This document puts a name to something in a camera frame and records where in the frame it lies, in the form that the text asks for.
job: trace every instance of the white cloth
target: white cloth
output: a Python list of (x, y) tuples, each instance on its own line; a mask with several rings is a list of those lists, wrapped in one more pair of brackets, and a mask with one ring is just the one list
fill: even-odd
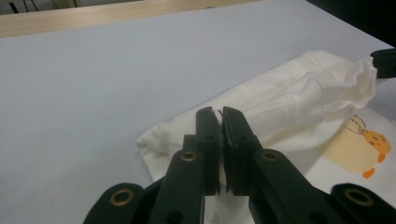
[[(377, 161), (378, 151), (362, 134), (356, 132), (356, 128), (350, 125), (351, 122), (342, 126), (324, 145), (308, 150), (304, 155), (288, 153), (287, 156), (305, 178), (319, 189), (330, 192), (335, 184), (354, 183), (373, 191), (396, 207), (396, 154), (392, 152), (396, 146), (396, 125), (369, 107), (358, 110), (356, 116), (356, 119), (351, 119), (354, 119), (352, 123), (355, 123), (355, 127), (376, 132), (388, 140), (389, 146), (385, 149), (389, 151), (383, 161)], [(375, 168), (375, 173), (370, 178), (364, 178), (362, 173), (372, 167)]]
[[(375, 95), (375, 72), (368, 57), (352, 63), (325, 51), (308, 51), (152, 127), (139, 137), (137, 145), (157, 180), (181, 149), (184, 134), (194, 133), (195, 112), (205, 106), (213, 106), (215, 111), (230, 106), (245, 114), (263, 147), (304, 152), (331, 139), (366, 106)], [(246, 198), (222, 193), (206, 199), (205, 223), (253, 221)]]

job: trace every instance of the white table surface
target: white table surface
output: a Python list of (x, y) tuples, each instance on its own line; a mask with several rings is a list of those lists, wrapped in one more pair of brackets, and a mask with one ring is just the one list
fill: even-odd
[(303, 0), (0, 39), (0, 223), (81, 223), (150, 178), (137, 137), (306, 50), (389, 45)]

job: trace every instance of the yellow cartoon illustration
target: yellow cartoon illustration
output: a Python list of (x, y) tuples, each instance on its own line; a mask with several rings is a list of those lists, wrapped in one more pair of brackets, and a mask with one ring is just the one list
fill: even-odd
[(390, 153), (390, 143), (382, 133), (366, 128), (364, 121), (354, 115), (338, 133), (318, 150), (352, 173), (360, 173), (370, 178), (375, 173), (375, 165), (381, 163)]

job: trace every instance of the black object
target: black object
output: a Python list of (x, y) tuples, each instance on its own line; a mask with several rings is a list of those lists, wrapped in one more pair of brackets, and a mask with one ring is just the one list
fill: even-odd
[(396, 47), (396, 5), (388, 0), (307, 0), (335, 17)]
[(9, 6), (12, 8), (12, 11), (14, 12), (14, 14), (18, 14), (20, 13), (17, 8), (15, 7), (15, 4), (13, 2), (9, 3)]
[(396, 77), (396, 49), (381, 49), (373, 52), (373, 66), (377, 78)]
[(211, 107), (197, 112), (196, 134), (185, 135), (166, 176), (146, 189), (119, 184), (93, 206), (84, 224), (199, 224), (206, 195), (219, 193), (224, 154), (227, 190), (249, 196), (257, 224), (396, 223), (396, 210), (368, 189), (314, 188), (281, 152), (262, 148), (242, 112), (224, 107), (222, 134)]
[(33, 6), (35, 7), (35, 11), (40, 11), (40, 10), (38, 10), (37, 6), (35, 5), (35, 1), (34, 0), (30, 0), (30, 1), (32, 2)]

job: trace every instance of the crumpled fabric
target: crumpled fabric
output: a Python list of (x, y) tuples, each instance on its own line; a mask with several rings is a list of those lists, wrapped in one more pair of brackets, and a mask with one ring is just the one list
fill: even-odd
[[(137, 146), (157, 180), (182, 149), (184, 134), (194, 133), (196, 111), (229, 106), (244, 113), (263, 147), (285, 153), (312, 149), (328, 141), (374, 97), (375, 74), (370, 57), (353, 63), (326, 51), (308, 51), (155, 125), (139, 137)], [(224, 179), (221, 172), (221, 184)], [(224, 191), (206, 197), (205, 223), (254, 223), (247, 198)]]

